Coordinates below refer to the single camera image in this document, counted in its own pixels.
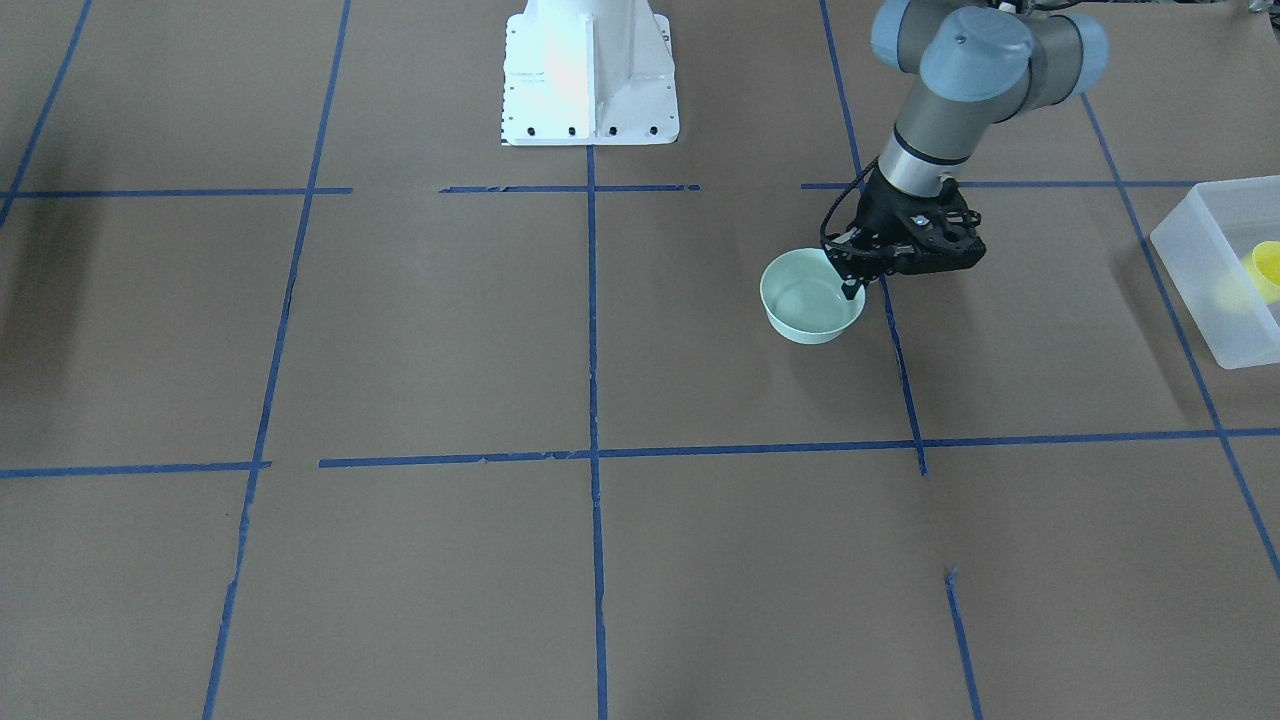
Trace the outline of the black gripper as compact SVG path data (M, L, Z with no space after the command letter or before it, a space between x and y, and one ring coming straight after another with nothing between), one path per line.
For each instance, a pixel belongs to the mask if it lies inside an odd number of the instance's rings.
M854 219L826 233L826 258L842 279L844 297L858 301L869 283L887 275L924 275L972 269L987 252L982 217L969 208L954 178L934 197L892 186L878 168L865 168L836 199L826 219L859 192Z

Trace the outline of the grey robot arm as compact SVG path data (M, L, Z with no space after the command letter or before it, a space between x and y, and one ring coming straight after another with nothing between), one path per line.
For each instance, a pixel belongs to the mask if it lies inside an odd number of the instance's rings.
M870 45L915 82L877 158L847 184L858 195L842 232L820 228L842 296L888 275L973 268L980 214L959 172L991 126L1084 94L1103 76L1103 26L1036 1L887 1Z

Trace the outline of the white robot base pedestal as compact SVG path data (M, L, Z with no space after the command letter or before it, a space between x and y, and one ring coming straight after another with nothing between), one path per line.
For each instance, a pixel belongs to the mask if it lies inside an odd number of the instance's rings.
M650 3L527 1L504 41L503 145L677 142L671 24Z

